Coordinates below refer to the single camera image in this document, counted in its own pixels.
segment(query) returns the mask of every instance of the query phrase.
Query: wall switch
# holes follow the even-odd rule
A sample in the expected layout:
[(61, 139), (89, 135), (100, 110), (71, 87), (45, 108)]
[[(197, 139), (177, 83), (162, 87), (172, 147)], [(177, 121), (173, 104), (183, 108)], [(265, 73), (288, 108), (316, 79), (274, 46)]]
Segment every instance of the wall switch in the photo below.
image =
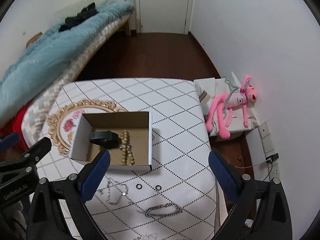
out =
[(262, 145), (263, 145), (264, 153), (268, 153), (275, 148), (271, 134), (265, 137), (264, 139), (262, 139)]
[(260, 125), (258, 129), (262, 139), (271, 134), (267, 122)]
[(276, 154), (277, 152), (276, 152), (276, 149), (273, 149), (273, 150), (271, 150), (271, 151), (269, 151), (269, 152), (267, 152), (267, 153), (265, 153), (264, 155), (266, 156), (266, 158), (268, 157), (268, 156), (271, 156), (271, 155), (273, 155), (273, 154)]

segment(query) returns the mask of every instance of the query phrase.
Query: pink panther plush toy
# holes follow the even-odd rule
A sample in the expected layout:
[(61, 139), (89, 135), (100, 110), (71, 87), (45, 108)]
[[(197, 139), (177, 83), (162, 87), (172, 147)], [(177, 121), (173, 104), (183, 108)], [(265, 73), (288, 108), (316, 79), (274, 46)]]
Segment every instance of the pink panther plush toy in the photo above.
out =
[(223, 94), (217, 96), (209, 110), (208, 119), (205, 124), (207, 131), (212, 132), (213, 125), (212, 119), (214, 112), (217, 110), (217, 118), (218, 118), (218, 127), (219, 127), (219, 135), (222, 139), (230, 138), (230, 132), (226, 129), (229, 127), (232, 119), (232, 108), (235, 106), (243, 105), (243, 124), (245, 127), (248, 127), (248, 114), (247, 114), (247, 100), (254, 102), (257, 98), (257, 91), (250, 84), (251, 77), (248, 75), (244, 75), (244, 79), (242, 81), (240, 92), (232, 93), (228, 102), (227, 108), (229, 110), (229, 117), (226, 124), (223, 123), (223, 107), (226, 98), (229, 96), (228, 94)]

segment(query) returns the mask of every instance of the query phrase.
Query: table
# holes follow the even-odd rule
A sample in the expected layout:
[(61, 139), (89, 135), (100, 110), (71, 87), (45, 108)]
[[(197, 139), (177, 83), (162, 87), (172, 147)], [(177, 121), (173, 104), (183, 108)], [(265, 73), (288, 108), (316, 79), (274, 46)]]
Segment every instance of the table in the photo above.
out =
[[(147, 234), (158, 239), (211, 239), (216, 210), (215, 178), (208, 166), (210, 145), (192, 81), (177, 79), (105, 79), (65, 85), (52, 106), (42, 136), (52, 138), (52, 150), (38, 163), (39, 177), (50, 181), (78, 173), (82, 165), (65, 157), (72, 145), (81, 112), (150, 111), (153, 115), (152, 171), (108, 170), (99, 189), (86, 203), (108, 239), (134, 240)], [(123, 182), (129, 193), (110, 205), (107, 177)], [(124, 186), (110, 188), (115, 201)], [(147, 218), (143, 211), (174, 202), (183, 212), (166, 218)], [(72, 235), (81, 239), (64, 201), (64, 216)], [(161, 213), (173, 211), (162, 209)]]

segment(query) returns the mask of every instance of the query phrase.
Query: white wall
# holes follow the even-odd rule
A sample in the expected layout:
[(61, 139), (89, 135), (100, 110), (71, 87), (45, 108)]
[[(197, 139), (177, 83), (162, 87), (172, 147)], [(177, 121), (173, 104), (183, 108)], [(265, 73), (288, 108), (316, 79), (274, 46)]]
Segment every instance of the white wall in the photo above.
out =
[(220, 75), (252, 76), (299, 239), (320, 209), (320, 27), (303, 0), (196, 0), (193, 14), (191, 32)]
[[(15, 0), (0, 22), (0, 77), (15, 63), (27, 41), (45, 32), (54, 22), (55, 11), (79, 0)], [(135, 29), (135, 19), (131, 26)]]

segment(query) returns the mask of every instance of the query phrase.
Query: blue fur blanket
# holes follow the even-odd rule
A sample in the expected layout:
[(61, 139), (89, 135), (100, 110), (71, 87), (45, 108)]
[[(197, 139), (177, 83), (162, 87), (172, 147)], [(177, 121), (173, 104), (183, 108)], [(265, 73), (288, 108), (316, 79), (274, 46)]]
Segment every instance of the blue fur blanket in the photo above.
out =
[(127, 1), (102, 5), (98, 14), (80, 25), (58, 33), (60, 22), (30, 44), (0, 81), (0, 127), (61, 75), (106, 24), (133, 10)]

